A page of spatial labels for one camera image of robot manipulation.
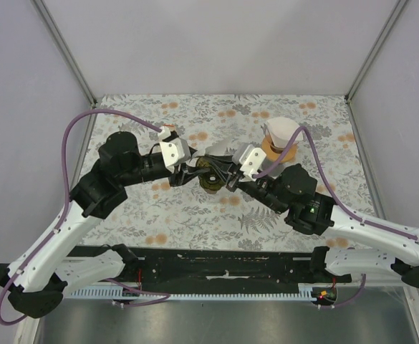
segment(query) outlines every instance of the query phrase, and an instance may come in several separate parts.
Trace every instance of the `brown object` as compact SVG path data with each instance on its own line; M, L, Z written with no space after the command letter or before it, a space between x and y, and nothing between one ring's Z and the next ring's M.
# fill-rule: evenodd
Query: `brown object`
M217 194L217 190L210 190L209 188L203 188L203 190L206 191L206 193L208 193L210 195Z
M241 199L238 196L230 196L228 201L232 206L238 206L241 203Z
M175 131L175 125L174 124L163 124L164 127L169 127L169 130Z
M160 184L160 187L163 191L167 191L171 188L171 186L169 185L169 183L167 181L163 182Z
M348 240L345 238L336 238L335 241L337 242L337 245L339 247L342 247L343 249L347 248L350 245Z
M155 242L159 245L164 245L166 244L168 240L168 236L164 233L159 233L157 234L157 236L155 237Z
M201 131L196 135L196 138L199 139L199 141L204 141L208 138L208 134L204 131Z
M265 136L264 140L261 142L261 149L266 153L266 158L270 161L276 161L284 150L283 148L274 146L270 135ZM297 149L297 144L294 143L286 156L284 156L284 159L282 159L281 163L286 163L293 159L295 154L297 154Z
M147 238L145 238L145 243L147 245L153 244L154 241L155 241L155 238L153 236L148 236Z
M334 241L333 239L328 239L328 240L325 242L325 244L326 244L328 247L335 247L335 241Z

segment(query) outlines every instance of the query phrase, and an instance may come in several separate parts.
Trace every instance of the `metal floor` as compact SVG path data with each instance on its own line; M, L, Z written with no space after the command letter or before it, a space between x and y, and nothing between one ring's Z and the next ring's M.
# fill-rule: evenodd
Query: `metal floor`
M340 288L339 298L354 291ZM63 343L412 344L418 339L398 288L366 290L354 305L322 311L295 302L174 301L121 310L108 301L65 300L40 322L34 341Z

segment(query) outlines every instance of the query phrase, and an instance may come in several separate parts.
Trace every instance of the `purple tube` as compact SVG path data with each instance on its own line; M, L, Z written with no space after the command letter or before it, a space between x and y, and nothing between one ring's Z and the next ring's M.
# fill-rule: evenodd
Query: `purple tube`
M105 281L114 283L115 285L118 285L120 287L122 287L123 289L129 290L131 292L135 292L136 294L142 294L142 295L160 295L163 296L162 298L158 299L158 300L152 300L152 301L147 301L147 302L141 302L141 303L127 303L127 304L123 304L124 307L141 307L141 306L149 306L149 305L156 305L158 303L162 303L165 302L167 299L169 299L171 297L171 294L168 294L167 292L146 292L144 290L139 290L139 289L135 289L133 287L128 287L127 285L124 285L123 283L117 282L112 278L107 278L105 279Z
M362 281L360 282L359 289L356 291L356 293L351 298L349 298L346 301L343 301L341 303L337 303L336 305L321 306L320 309L321 310L333 310L334 308L340 308L340 307L344 307L344 306L350 304L351 302L358 299L360 297L360 295L362 295L362 293L364 292L364 289L365 289L365 283L366 282L367 282L367 275L363 274L362 275Z
M261 178L263 176L268 175L268 173L272 172L281 163L282 159L284 159L286 154L289 152L290 148L292 147L292 145L295 142L295 139L297 138L298 134L300 134L301 131L304 132L304 134L306 135L306 137L308 139L309 146L311 147L312 155L314 156L314 159L316 161L317 170L319 171L319 174L321 175L322 181L324 181L324 184L327 187L327 190L330 192L330 195L332 195L332 198L335 200L335 203L347 215L351 216L353 219L355 219L359 222L362 222L362 217L360 217L360 216L356 215L355 213L353 213L352 211L350 211L345 206L345 204L340 201L340 199L338 198L336 193L330 187L330 183L327 180L327 177L325 176L325 173L324 173L324 170L322 169L322 164L320 162L319 156L317 155L316 145L314 144L314 141L312 140L311 133L309 132L308 128L306 128L304 126L300 126L300 127L297 128L297 130L295 130L294 134L292 135L289 142L287 143L286 148L282 151L281 155L276 159L276 161L274 161L267 169L265 169L265 171L262 171L259 174L254 174L253 177L254 178ZM416 235L412 235L412 234L409 234L409 233L404 233L403 231L399 231L398 229L395 229L395 228L392 228L392 227L389 227L389 226L385 226L384 224L378 224L378 223L373 222L373 221L365 221L365 223L370 225L370 226L373 226L375 228L382 229L383 231L388 231L390 233L401 235L402 237L405 237L405 238L409 238L409 239L412 239L412 240L419 239L419 238L416 237Z
M72 129L72 127L74 127L75 123L77 123L79 120L81 120L81 119L83 119L87 116L95 115L95 114L98 114L98 113L108 113L108 114L111 114L111 115L123 116L125 118L130 119L130 120L134 120L135 122L138 122L139 124L142 124L145 127L149 128L149 129L152 129L152 130L154 130L158 133L161 131L161 129L159 127L156 127L155 125L153 125L153 124L151 124L151 123L149 123L145 120L141 120L140 118L137 118L136 116L130 115L129 113L124 113L123 111L110 110L110 109L87 110L87 111L84 111L83 113L79 114L78 116L76 116L73 120L71 120L71 122L69 122L69 125L67 126L67 128L64 132L63 140L62 140L62 144L61 144L61 166L62 166L62 171L63 171L63 184L64 184L64 207L63 207L61 217L59 218L56 226L54 227L55 229L59 229L61 227L64 220L66 219L67 212L69 211L69 178L67 176L67 162L66 162L67 139L68 139L69 134L71 132L71 129ZM24 270L24 268L28 265L28 263L31 261L31 259L33 259L36 256L36 254L42 249L42 247L45 246L45 244L53 236L54 236L54 232L51 231L49 233L49 235L47 235L44 238L44 240L42 240L42 242L39 245L37 245L37 247L21 263L21 265L19 266L18 269L19 270ZM3 288L3 290L0 293L0 324L1 325L5 325L5 326L15 325L15 324L19 323L20 321L22 321L24 318L26 318L26 315L23 315L23 316L19 317L18 319L15 319L15 320L12 320L12 321L6 321L6 320L3 319L2 315L1 315L2 302L4 301L4 298L6 297L6 293L9 290L10 286L12 286L12 284L15 282L15 280L18 278L18 276L19 275L15 272L10 277L9 281L6 283L5 287Z

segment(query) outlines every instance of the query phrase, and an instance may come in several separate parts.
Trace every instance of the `white cable tray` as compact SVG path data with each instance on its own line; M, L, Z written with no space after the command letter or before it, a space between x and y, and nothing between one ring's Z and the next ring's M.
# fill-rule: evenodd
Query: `white cable tray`
M90 285L73 292L69 299L90 300L150 300L161 296L141 295L124 296L123 288L117 285ZM294 294L172 294L169 300L187 301L315 301L311 296L312 287L299 286L299 292Z

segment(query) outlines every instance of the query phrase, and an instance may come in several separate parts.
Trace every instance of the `gray leaf print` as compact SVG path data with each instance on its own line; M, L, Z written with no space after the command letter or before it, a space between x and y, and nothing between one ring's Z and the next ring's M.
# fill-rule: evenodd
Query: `gray leaf print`
M254 231L260 233L259 229L270 231L273 224L276 224L278 218L279 215L274 211L258 206L256 209L251 208L247 215L243 214L241 217L238 217L238 221L241 223L241 229L245 227L246 231L249 232L249 228L252 228Z
M242 115L248 115L249 113L251 113L251 107L249 105L234 105L233 110L238 111Z
M303 122L302 125L309 129L313 140L329 138L332 135L332 129L329 127L324 127L322 124L311 125L307 122Z
M156 126L174 124L178 134L195 149L230 138L227 155L235 153L241 143L258 147L264 138L265 121L285 115L311 130L324 171L341 200L373 214L343 97L106 95L99 108L126 111ZM110 115L97 116L82 175L99 158L97 149L118 130L134 133L142 154L148 153L157 140L156 133L138 123ZM322 189L306 140L298 145L297 154L289 163L302 164ZM283 216L245 193L230 193L224 188L217 194L206 193L197 178L177 188L171 188L164 178L128 186L126 192L127 201L90 231L83 244L290 252L310 252L315 246L326 244L327 238L293 231L283 222ZM348 245L361 247L354 242Z
M250 239L244 239L238 242L239 249L245 249L246 251L261 251L263 248L262 245L259 243L259 240L252 242Z

